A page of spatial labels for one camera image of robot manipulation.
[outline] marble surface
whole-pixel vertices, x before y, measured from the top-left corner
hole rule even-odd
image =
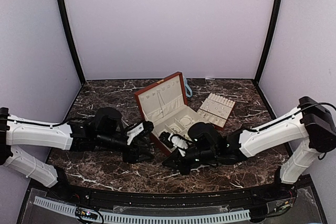
[[[139,121],[134,92],[157,80],[88,81],[82,88],[70,116],[92,116],[98,108],[112,106],[123,115],[125,125]],[[236,101],[223,135],[244,127],[259,126],[271,120],[250,80],[189,79],[193,97],[188,105],[197,111],[209,93]],[[190,175],[163,167],[165,156],[153,147],[155,159],[126,164],[121,154],[111,151],[51,151],[48,163],[62,167],[73,185],[133,193],[204,193],[247,188],[272,183],[275,170],[288,159],[283,145],[268,149],[243,163],[217,168],[201,166]]]

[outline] light purple wall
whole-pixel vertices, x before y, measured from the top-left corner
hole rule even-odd
[[[57,0],[0,0],[0,106],[61,121],[80,88]],[[25,150],[45,160],[48,148]],[[16,223],[29,180],[0,166],[0,222]]]
[[[278,116],[304,95],[336,104],[336,0],[282,0],[260,85]],[[335,167],[333,151],[308,169],[328,223],[336,223]]]
[[[253,78],[273,0],[66,0],[87,79]]]

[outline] vertical black pole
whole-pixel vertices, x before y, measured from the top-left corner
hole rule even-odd
[[[264,49],[263,49],[263,52],[261,54],[261,58],[260,58],[260,62],[259,62],[259,66],[258,66],[256,76],[254,78],[254,81],[257,84],[259,83],[259,81],[261,79],[261,76],[263,74],[263,70],[265,68],[265,64],[266,64],[266,61],[267,61],[267,56],[268,56],[268,53],[269,53],[269,49],[271,47],[271,43],[272,43],[274,31],[275,31],[275,26],[277,24],[278,14],[279,14],[279,10],[280,10],[280,3],[281,3],[281,0],[274,0],[274,3],[273,3],[272,15],[271,15],[271,20],[269,22],[269,27],[268,27],[268,31],[267,31],[265,44],[264,44]]]
[[[65,32],[65,36],[67,38],[68,46],[70,49],[71,57],[73,60],[73,64],[75,65],[75,69],[77,71],[78,78],[80,80],[80,83],[83,85],[85,83],[85,77],[84,73],[82,70],[82,67],[79,62],[78,54],[76,51],[74,39],[72,37],[71,29],[70,29],[70,24],[69,24],[69,19],[68,19],[68,14],[67,10],[65,7],[65,1],[64,0],[57,0],[58,2],[58,8],[59,8],[59,13],[61,15],[62,23],[63,23],[63,29]]]

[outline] open jewelry box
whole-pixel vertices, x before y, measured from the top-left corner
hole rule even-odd
[[[154,124],[154,130],[150,135],[151,141],[165,155],[170,155],[174,148],[168,148],[159,140],[162,132],[177,133],[189,138],[188,129],[194,123],[208,122],[187,106],[181,72],[153,83],[134,95],[141,117]]]

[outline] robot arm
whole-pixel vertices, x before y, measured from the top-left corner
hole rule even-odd
[[[188,174],[193,167],[206,163],[232,165],[245,161],[274,146],[302,139],[291,158],[281,167],[280,183],[293,184],[321,153],[336,148],[336,129],[331,113],[309,97],[284,116],[254,129],[241,129],[226,137],[210,124],[197,123],[188,131],[193,144],[172,143],[172,135],[163,133],[160,140],[177,148],[163,165]]]
[[[84,123],[52,124],[18,118],[0,109],[0,165],[15,169],[46,187],[66,180],[60,168],[47,165],[23,151],[19,144],[48,146],[70,151],[93,151],[96,146],[121,151],[123,161],[137,163],[154,156],[141,143],[153,130],[144,121],[124,129],[121,114],[113,108],[99,109]]]

